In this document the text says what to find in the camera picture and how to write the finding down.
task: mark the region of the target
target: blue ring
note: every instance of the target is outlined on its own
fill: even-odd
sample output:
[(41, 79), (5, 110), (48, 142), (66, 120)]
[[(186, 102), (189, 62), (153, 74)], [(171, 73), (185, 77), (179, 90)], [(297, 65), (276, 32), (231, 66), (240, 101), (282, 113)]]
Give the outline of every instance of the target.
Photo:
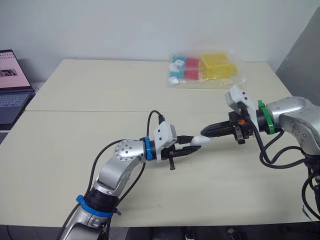
[(84, 210), (86, 210), (88, 213), (90, 213), (92, 215), (95, 215), (95, 216), (98, 216), (98, 217), (103, 217), (103, 218), (110, 218), (113, 215), (112, 212), (96, 211), (96, 210), (92, 209), (91, 207), (89, 207), (86, 204), (84, 196), (82, 196), (82, 195), (77, 196), (76, 197), (76, 201), (81, 204), (81, 207)]
[(152, 156), (150, 140), (147, 136), (144, 137), (145, 140), (145, 149), (146, 149), (146, 159), (152, 160), (154, 157)]

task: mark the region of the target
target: green ring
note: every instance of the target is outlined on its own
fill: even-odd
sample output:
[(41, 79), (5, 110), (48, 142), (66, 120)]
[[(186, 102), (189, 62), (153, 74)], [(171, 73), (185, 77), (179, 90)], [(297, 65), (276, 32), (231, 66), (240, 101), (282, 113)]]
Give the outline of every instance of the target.
[(258, 100), (258, 108), (263, 112), (266, 123), (268, 124), (269, 132), (267, 132), (267, 134), (274, 134), (275, 133), (274, 123), (272, 122), (272, 118), (270, 116), (270, 113), (269, 113), (268, 109), (266, 108), (265, 104), (262, 102), (262, 100)]

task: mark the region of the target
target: laptop keyboard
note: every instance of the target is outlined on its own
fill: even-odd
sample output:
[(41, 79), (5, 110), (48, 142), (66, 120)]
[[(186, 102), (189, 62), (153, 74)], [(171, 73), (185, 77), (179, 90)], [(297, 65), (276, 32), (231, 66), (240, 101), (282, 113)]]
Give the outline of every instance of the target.
[(2, 141), (5, 139), (5, 137), (7, 136), (7, 132), (0, 132), (0, 144), (2, 143)]
[(20, 107), (29, 94), (0, 95), (0, 108)]

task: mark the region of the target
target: cable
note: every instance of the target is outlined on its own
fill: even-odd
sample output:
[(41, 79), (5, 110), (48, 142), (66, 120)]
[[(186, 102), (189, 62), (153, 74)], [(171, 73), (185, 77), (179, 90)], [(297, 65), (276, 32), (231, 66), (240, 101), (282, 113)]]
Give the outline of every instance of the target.
[(62, 234), (64, 233), (64, 230), (68, 224), (68, 222), (70, 221), (71, 217), (73, 216), (73, 214), (75, 213), (75, 211), (77, 210), (77, 208), (80, 206), (80, 203), (78, 202), (74, 208), (71, 210), (70, 214), (68, 215), (68, 217), (66, 218), (66, 220), (64, 221), (62, 227), (60, 228), (60, 231), (56, 237), (56, 240), (60, 240)]
[(312, 179), (316, 176), (316, 173), (313, 172), (304, 182), (301, 190), (301, 196), (302, 196), (302, 201), (305, 207), (309, 210), (310, 213), (312, 213), (317, 219), (320, 220), (320, 216), (310, 207), (310, 205), (307, 202), (306, 199), (306, 189), (308, 184), (312, 181)]
[(158, 114), (158, 116), (162, 116), (162, 114), (160, 112), (158, 112), (157, 110), (152, 110), (150, 113), (149, 113), (149, 117), (148, 117), (148, 121), (147, 121), (147, 124), (146, 124), (146, 136), (149, 137), (149, 125), (150, 125), (150, 119), (151, 119), (151, 116), (153, 113), (156, 113)]
[(99, 153), (98, 155), (96, 156), (94, 162), (93, 162), (93, 165), (92, 165), (92, 168), (91, 168), (91, 173), (90, 173), (90, 179), (89, 179), (89, 184), (88, 184), (88, 187), (85, 191), (85, 194), (83, 196), (83, 198), (86, 198), (86, 196), (89, 194), (90, 190), (91, 190), (91, 186), (92, 186), (92, 181), (94, 179), (94, 174), (95, 174), (95, 169), (96, 169), (96, 165), (97, 165), (97, 162), (100, 158), (100, 156), (108, 149), (110, 148), (112, 145), (114, 144), (117, 144), (117, 143), (120, 143), (121, 141), (123, 141), (123, 139), (121, 140), (117, 140), (117, 141), (114, 141), (112, 143), (110, 143), (109, 145), (105, 146)]
[[(88, 187), (85, 191), (85, 194), (84, 194), (84, 198), (89, 194), (90, 190), (91, 190), (91, 186), (92, 186), (92, 181), (94, 179), (94, 174), (95, 174), (95, 168), (96, 168), (96, 165), (97, 165), (97, 162), (100, 158), (100, 156), (108, 149), (110, 148), (112, 145), (114, 144), (117, 144), (119, 142), (121, 142), (123, 139), (121, 140), (117, 140), (117, 141), (114, 141), (110, 144), (108, 144), (107, 146), (105, 146), (99, 153), (98, 155), (96, 156), (93, 164), (92, 164), (92, 168), (91, 168), (91, 173), (90, 173), (90, 178), (89, 178), (89, 184), (88, 184)], [(60, 231), (56, 237), (56, 240), (60, 240), (62, 234), (64, 233), (64, 230), (68, 224), (68, 222), (70, 221), (70, 218), (72, 217), (72, 215), (75, 213), (75, 211), (77, 210), (77, 208), (80, 206), (80, 203), (77, 203), (75, 205), (75, 207), (72, 209), (72, 211), (70, 212), (69, 216), (66, 218), (65, 222), (63, 223), (62, 227), (60, 228)]]
[(14, 239), (12, 238), (12, 236), (11, 236), (11, 233), (10, 233), (10, 231), (9, 231), (9, 226), (8, 226), (8, 225), (6, 226), (6, 233), (8, 234), (8, 237), (9, 237), (10, 240), (14, 240)]
[[(312, 174), (311, 169), (308, 168), (308, 177), (310, 177), (311, 174)], [(314, 185), (312, 184), (312, 180), (309, 182), (309, 186), (312, 190), (314, 190)]]
[[(157, 110), (152, 110), (150, 113), (149, 113), (149, 116), (148, 116), (148, 120), (147, 120), (147, 123), (146, 123), (146, 136), (149, 137), (149, 128), (150, 128), (150, 120), (151, 120), (151, 116), (152, 114), (158, 114), (159, 117), (162, 117), (163, 115), (157, 111)], [(125, 191), (125, 193), (120, 197), (120, 199), (115, 203), (115, 206), (113, 208), (113, 211), (116, 211), (116, 208), (117, 206), (123, 201), (123, 199), (128, 195), (128, 193), (131, 191), (131, 189), (136, 185), (136, 183), (139, 181), (140, 177), (142, 176), (142, 173), (144, 172), (145, 170), (145, 167), (146, 167), (146, 163), (144, 162), (143, 165), (142, 165), (142, 168), (138, 174), (138, 176), (136, 177), (136, 179), (134, 180), (134, 182), (131, 184), (131, 186)], [(105, 235), (104, 235), (104, 239), (105, 240), (109, 240), (109, 232), (110, 232), (110, 226), (111, 226), (111, 218), (112, 217), (109, 217), (108, 218), (108, 221), (107, 221), (107, 224), (106, 224), (106, 229), (105, 229)]]
[(275, 162), (281, 154), (283, 154), (285, 151), (287, 151), (289, 149), (298, 149), (298, 150), (302, 150), (302, 149), (300, 147), (298, 147), (298, 146), (285, 147), (282, 150), (280, 150), (274, 156), (274, 158), (272, 160), (270, 160), (268, 155), (267, 155), (267, 152), (266, 152), (267, 145), (268, 145), (268, 147), (270, 147), (271, 144), (273, 144), (276, 140), (278, 140), (282, 136), (281, 132), (280, 132), (280, 134), (278, 136), (276, 136), (273, 140), (271, 140), (271, 142), (269, 142), (266, 146), (264, 146), (264, 143), (262, 142), (262, 139), (260, 137), (260, 134), (259, 134), (259, 131), (257, 130), (256, 125), (252, 122), (250, 117), (246, 117), (246, 120), (251, 124), (251, 127), (252, 127), (252, 130), (254, 132), (254, 136), (255, 136), (256, 142), (259, 145), (259, 148), (260, 148), (260, 151), (261, 151), (260, 156), (259, 156), (260, 162), (263, 165), (265, 165), (266, 167), (272, 168), (272, 169), (288, 169), (288, 168), (292, 168), (294, 166), (297, 166), (299, 164), (302, 164), (302, 163), (305, 163), (306, 161), (308, 161), (306, 158), (303, 158), (303, 159), (300, 159), (298, 161), (295, 161), (295, 162), (292, 162), (292, 163), (286, 164), (286, 165), (272, 165), (272, 164), (269, 164), (269, 163)]
[[(252, 130), (254, 132), (254, 136), (256, 138), (256, 141), (259, 145), (259, 148), (260, 148), (260, 162), (269, 167), (269, 168), (273, 168), (273, 169), (288, 169), (288, 168), (292, 168), (294, 166), (297, 166), (299, 164), (302, 164), (302, 163), (305, 163), (308, 161), (307, 158), (303, 158), (303, 159), (300, 159), (298, 161), (295, 161), (295, 162), (292, 162), (290, 164), (286, 164), (286, 165), (272, 165), (272, 164), (269, 164), (269, 163), (274, 163), (279, 157), (281, 154), (283, 154), (285, 151), (287, 150), (290, 150), (290, 149), (296, 149), (296, 150), (300, 150), (302, 151), (302, 149), (298, 146), (288, 146), (288, 147), (285, 147), (283, 148), (282, 150), (280, 150), (274, 157), (273, 159), (270, 161), (270, 159), (268, 158), (268, 155), (266, 153), (266, 149), (268, 147), (270, 147), (276, 140), (278, 140), (282, 135), (283, 133), (281, 132), (278, 136), (276, 136), (273, 140), (271, 140), (265, 147), (264, 147), (264, 144), (262, 142), (262, 139), (260, 137), (260, 134), (259, 134), (259, 131), (257, 130), (255, 124), (251, 121), (251, 119), (249, 117), (246, 118), (246, 120), (251, 124), (251, 127), (252, 127)], [(305, 205), (305, 207), (310, 211), (310, 213), (312, 213), (317, 219), (320, 220), (320, 216), (309, 206), (308, 202), (307, 202), (307, 199), (306, 199), (306, 189), (307, 189), (307, 186), (310, 185), (310, 187), (312, 187), (313, 189), (313, 186), (312, 186), (312, 179), (315, 177), (316, 173), (313, 172), (311, 173), (311, 170), (308, 169), (308, 178), (307, 180), (304, 182), (303, 186), (302, 186), (302, 190), (301, 190), (301, 195), (302, 195), (302, 201), (303, 201), (303, 204)]]

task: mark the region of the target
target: yellow block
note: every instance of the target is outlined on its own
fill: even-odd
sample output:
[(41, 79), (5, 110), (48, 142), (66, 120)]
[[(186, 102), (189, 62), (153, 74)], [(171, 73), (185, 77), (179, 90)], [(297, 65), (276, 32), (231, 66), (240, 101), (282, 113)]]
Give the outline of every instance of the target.
[(224, 53), (200, 55), (199, 73), (204, 80), (226, 79), (236, 72), (236, 66)]

